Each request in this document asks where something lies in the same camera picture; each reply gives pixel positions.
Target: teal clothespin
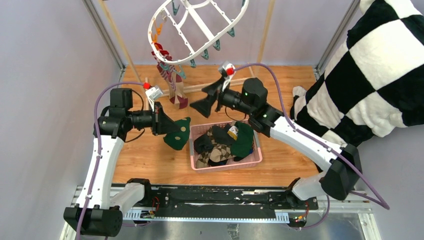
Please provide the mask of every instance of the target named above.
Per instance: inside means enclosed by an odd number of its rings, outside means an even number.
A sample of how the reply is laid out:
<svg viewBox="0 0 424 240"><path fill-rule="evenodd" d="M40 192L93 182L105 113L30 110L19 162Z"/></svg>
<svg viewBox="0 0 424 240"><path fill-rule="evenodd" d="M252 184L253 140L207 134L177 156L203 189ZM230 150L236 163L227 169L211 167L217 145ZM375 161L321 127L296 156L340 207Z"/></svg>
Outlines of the teal clothespin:
<svg viewBox="0 0 424 240"><path fill-rule="evenodd" d="M183 70L183 67L181 65L178 65L179 67L179 71L177 71L177 69L174 67L172 70L178 74L181 78L186 79L186 73Z"/></svg>
<svg viewBox="0 0 424 240"><path fill-rule="evenodd" d="M213 45L213 48L215 48L215 50L219 51L221 50L221 44L220 44L220 40L216 40L215 44Z"/></svg>
<svg viewBox="0 0 424 240"><path fill-rule="evenodd" d="M229 31L226 32L227 34L229 34L231 37L234 38L234 36L236 36L236 33L234 32L234 27L232 27Z"/></svg>
<svg viewBox="0 0 424 240"><path fill-rule="evenodd" d="M177 13L178 13L178 10L180 9L180 5L178 5L178 7L177 8L175 8L175 3L174 3L174 0L172 0L172 12L173 12L173 15L174 16L176 16L177 15Z"/></svg>
<svg viewBox="0 0 424 240"><path fill-rule="evenodd" d="M209 59L209 53L208 53L208 50L207 49L205 49L203 51L203 54L201 55L201 57L204 58L205 60L208 60Z"/></svg>
<svg viewBox="0 0 424 240"><path fill-rule="evenodd" d="M191 65L192 68L194 68L194 69L196 68L196 63L195 63L194 59L190 60L190 65Z"/></svg>
<svg viewBox="0 0 424 240"><path fill-rule="evenodd" d="M163 69L163 70L165 70L165 71L168 71L169 69L170 69L170 67L168 66L168 64L163 64L162 62L160 62L159 63L159 66Z"/></svg>

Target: gray floor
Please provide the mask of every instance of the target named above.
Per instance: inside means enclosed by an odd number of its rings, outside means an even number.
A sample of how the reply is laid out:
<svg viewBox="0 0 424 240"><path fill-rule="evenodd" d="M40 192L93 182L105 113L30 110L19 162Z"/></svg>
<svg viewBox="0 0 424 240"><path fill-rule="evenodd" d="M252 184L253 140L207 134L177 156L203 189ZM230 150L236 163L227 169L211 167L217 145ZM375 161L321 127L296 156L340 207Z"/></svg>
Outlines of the gray floor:
<svg viewBox="0 0 424 240"><path fill-rule="evenodd" d="M310 213L308 224L321 218ZM300 232L274 223L153 222L122 227L110 240L365 240L357 214L331 213L318 227Z"/></svg>

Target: pile of socks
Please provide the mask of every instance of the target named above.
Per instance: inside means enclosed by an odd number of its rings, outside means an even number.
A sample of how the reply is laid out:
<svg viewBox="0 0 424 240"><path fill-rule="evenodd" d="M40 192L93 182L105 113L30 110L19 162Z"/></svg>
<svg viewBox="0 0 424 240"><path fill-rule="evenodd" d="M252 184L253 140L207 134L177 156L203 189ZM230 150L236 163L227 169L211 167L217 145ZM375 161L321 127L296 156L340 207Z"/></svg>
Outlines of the pile of socks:
<svg viewBox="0 0 424 240"><path fill-rule="evenodd" d="M233 121L224 128L212 126L194 140L199 158L196 168L233 164L253 153L253 129L246 123Z"/></svg>

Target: white plastic frame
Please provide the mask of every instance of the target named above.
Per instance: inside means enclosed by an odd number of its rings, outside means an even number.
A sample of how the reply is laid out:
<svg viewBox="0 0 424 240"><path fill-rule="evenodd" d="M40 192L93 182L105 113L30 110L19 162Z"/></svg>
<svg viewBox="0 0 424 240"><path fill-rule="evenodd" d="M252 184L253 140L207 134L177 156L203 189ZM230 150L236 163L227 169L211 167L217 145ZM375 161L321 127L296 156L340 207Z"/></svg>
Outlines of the white plastic frame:
<svg viewBox="0 0 424 240"><path fill-rule="evenodd" d="M159 60L161 60L162 62L167 63L167 64L171 64L171 65L178 65L178 64L186 63L186 62L194 59L195 57L197 57L201 53L203 53L204 50L206 50L208 47L210 47L212 44L214 44L217 40L219 40L224 34L226 34L228 31L230 31L231 28L233 28L240 21L240 19L245 14L246 9L248 8L248 5L249 5L249 0L245 0L244 5L241 7L241 10L240 10L240 13L238 14L238 16L235 19L231 20L227 17L225 12L222 11L220 9L220 7L217 5L217 3L214 2L213 0L205 0L202 3L195 4L195 5L191 5L188 0L180 0L180 1L182 3L182 6L185 7L185 12L184 12L184 15L183 15L183 17L182 17L182 19L179 23L175 22L171 13L166 8L166 6L168 4L172 3L172 0L166 0L154 13L153 17L151 18L150 24L148 26L148 31L147 31L148 41L149 41L151 49L153 50L156 57ZM214 35L209 30L208 26L205 24L205 22L203 22L202 18L199 16L199 14L195 10L195 9L198 9L198 8L203 8L203 7L207 6L208 4L212 4L215 7L215 9L222 15L222 17L228 23L228 26L226 26L223 30L218 32L216 35ZM167 60L167 59L164 58L164 56L155 47L155 43L152 40L152 28L154 27L154 23L155 23L157 17L161 18L161 16L162 16L161 13L163 11L166 13L167 17L171 20L172 25L176 28L176 30L178 31L182 40L184 41L185 45L190 50L190 54L186 58L178 59L178 60ZM196 24L199 26L199 28L201 29L203 34L208 39L208 42L206 42L198 50L193 49L193 47L191 46L191 44L187 40L186 36L184 35L184 33L181 31L181 27L185 23L188 14L190 14L190 16L194 19Z"/></svg>

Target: robotic arm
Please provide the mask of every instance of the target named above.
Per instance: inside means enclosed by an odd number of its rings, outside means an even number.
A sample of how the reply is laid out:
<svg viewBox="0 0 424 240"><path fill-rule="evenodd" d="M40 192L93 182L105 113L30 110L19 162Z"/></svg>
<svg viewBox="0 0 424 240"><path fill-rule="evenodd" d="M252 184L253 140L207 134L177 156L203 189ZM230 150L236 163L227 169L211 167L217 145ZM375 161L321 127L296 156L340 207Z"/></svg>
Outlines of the robotic arm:
<svg viewBox="0 0 424 240"><path fill-rule="evenodd" d="M240 111L249 116L248 122L255 131L292 146L314 161L323 172L308 178L295 179L285 192L284 200L290 202L293 207L300 206L305 200L316 196L329 195L341 201L346 199L359 176L335 155L332 149L362 171L357 148L350 144L341 147L327 142L286 118L281 111L267 103L268 90L258 78L247 79L241 92L237 92L229 89L231 78L235 74L234 66L226 62L219 71L222 77L202 89L202 92L207 93L207 97L191 103L190 106L206 118L210 116L215 102L215 112L222 106ZM328 148L324 148L312 138L321 140Z"/></svg>
<svg viewBox="0 0 424 240"><path fill-rule="evenodd" d="M115 88L110 91L110 106L106 107L98 118L100 136L94 131L93 154L83 190L75 207L67 207L63 213L63 218L74 230L77 230L78 221L83 217L80 231L83 235L115 237L121 230L123 215L136 203L145 205L152 199L149 180L139 178L130 179L124 190L113 198L110 197L115 166L127 133L133 128L151 128L154 135L179 130L178 125L164 113L162 105L155 102L161 95L158 87L146 91L150 110L129 110L133 107L132 91L131 88ZM102 153L95 180L91 183L98 156L97 138L101 138ZM93 187L88 195L90 183ZM82 216L86 197L90 200Z"/></svg>

